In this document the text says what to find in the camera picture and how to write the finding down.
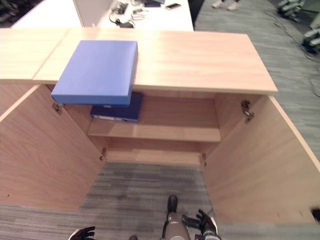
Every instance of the gray carpet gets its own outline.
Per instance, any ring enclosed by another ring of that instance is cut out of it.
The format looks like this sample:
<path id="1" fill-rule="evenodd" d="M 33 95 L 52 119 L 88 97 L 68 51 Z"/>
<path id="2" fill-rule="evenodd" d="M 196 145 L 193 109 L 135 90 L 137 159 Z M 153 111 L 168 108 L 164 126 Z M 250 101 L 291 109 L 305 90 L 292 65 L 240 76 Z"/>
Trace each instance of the gray carpet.
<path id="1" fill-rule="evenodd" d="M 98 240 L 158 240 L 171 194 L 180 213 L 213 211 L 198 168 L 107 163 L 78 212 L 0 205 L 0 239 L 67 240 L 75 229 L 96 226 Z"/>
<path id="2" fill-rule="evenodd" d="M 268 0 L 241 0 L 239 10 L 234 12 L 213 9 L 212 2 L 204 1 L 195 30 L 248 34 L 279 90 L 276 99 L 320 160 L 320 98 L 313 94 L 309 83 L 312 78 L 320 95 L 320 74 L 316 75 L 320 63 L 306 59 L 292 39 L 274 25 L 274 19 L 264 14 L 267 11 L 277 16 Z M 290 20 L 279 20 L 296 40 L 302 40 Z"/>
<path id="3" fill-rule="evenodd" d="M 320 98 L 308 82 L 320 64 L 305 59 L 263 14 L 274 13 L 267 0 L 242 0 L 236 12 L 214 10 L 211 4 L 204 2 L 196 30 L 250 36 L 279 89 L 276 98 L 320 159 Z M 287 20 L 281 21 L 301 39 Z M 74 229 L 88 226 L 97 227 L 98 240 L 127 240 L 131 234 L 158 240 L 170 194 L 179 196 L 182 213 L 212 210 L 199 169 L 108 163 L 78 212 L 0 205 L 0 240 L 67 240 Z M 219 233 L 223 240 L 319 240 L 320 225 L 219 224 Z"/>

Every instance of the cabinet top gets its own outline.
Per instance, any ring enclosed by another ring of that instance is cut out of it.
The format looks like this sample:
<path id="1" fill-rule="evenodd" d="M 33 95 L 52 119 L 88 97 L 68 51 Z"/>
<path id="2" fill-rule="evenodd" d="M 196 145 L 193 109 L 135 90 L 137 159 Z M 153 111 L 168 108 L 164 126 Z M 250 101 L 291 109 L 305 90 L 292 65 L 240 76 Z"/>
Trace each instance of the cabinet top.
<path id="1" fill-rule="evenodd" d="M 123 28 L 2 28 L 0 82 L 55 84 L 80 40 L 137 41 L 135 90 L 277 91 L 245 34 Z"/>

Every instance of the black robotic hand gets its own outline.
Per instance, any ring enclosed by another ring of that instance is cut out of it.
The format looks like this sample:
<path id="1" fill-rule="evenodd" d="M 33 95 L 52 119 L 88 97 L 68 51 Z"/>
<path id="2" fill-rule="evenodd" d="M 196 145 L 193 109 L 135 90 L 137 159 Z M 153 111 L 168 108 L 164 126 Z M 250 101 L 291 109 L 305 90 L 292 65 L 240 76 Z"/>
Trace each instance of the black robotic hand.
<path id="1" fill-rule="evenodd" d="M 211 218 L 201 209 L 198 210 L 200 214 L 197 214 L 196 217 L 200 219 L 199 228 L 201 234 L 205 237 L 206 235 L 214 235 L 217 236 L 217 228 L 212 222 Z"/>
<path id="2" fill-rule="evenodd" d="M 95 240 L 91 237 L 95 235 L 94 230 L 96 229 L 95 226 L 90 226 L 84 229 L 80 229 L 77 232 L 75 232 L 69 240 Z"/>

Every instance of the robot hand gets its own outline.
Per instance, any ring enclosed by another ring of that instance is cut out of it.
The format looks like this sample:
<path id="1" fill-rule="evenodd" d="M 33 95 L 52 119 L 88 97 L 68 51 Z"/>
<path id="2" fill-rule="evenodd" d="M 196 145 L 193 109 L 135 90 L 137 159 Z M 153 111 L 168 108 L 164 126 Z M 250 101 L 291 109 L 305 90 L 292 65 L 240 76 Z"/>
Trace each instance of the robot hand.
<path id="1" fill-rule="evenodd" d="M 95 232 L 94 232 L 95 229 L 96 229 L 95 226 L 90 226 L 80 230 L 77 229 L 76 231 L 74 231 L 74 233 L 72 233 L 69 240 L 95 240 L 91 238 L 92 236 L 95 235 Z"/>
<path id="2" fill-rule="evenodd" d="M 221 240 L 217 235 L 217 228 L 211 218 L 201 209 L 199 209 L 198 212 L 200 214 L 197 214 L 196 217 L 200 219 L 199 229 L 204 239 Z"/>

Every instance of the dark blue binder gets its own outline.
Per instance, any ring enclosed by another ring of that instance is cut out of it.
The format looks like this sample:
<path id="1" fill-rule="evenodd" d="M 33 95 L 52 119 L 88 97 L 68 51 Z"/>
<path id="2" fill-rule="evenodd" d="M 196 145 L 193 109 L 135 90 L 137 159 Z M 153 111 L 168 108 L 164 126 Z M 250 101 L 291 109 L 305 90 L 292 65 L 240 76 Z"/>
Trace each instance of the dark blue binder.
<path id="1" fill-rule="evenodd" d="M 136 41 L 80 41 L 51 95 L 60 104 L 128 106 L 137 56 Z"/>
<path id="2" fill-rule="evenodd" d="M 93 106 L 90 114 L 96 119 L 137 123 L 142 100 L 143 95 L 141 93 L 133 92 L 129 106 Z"/>

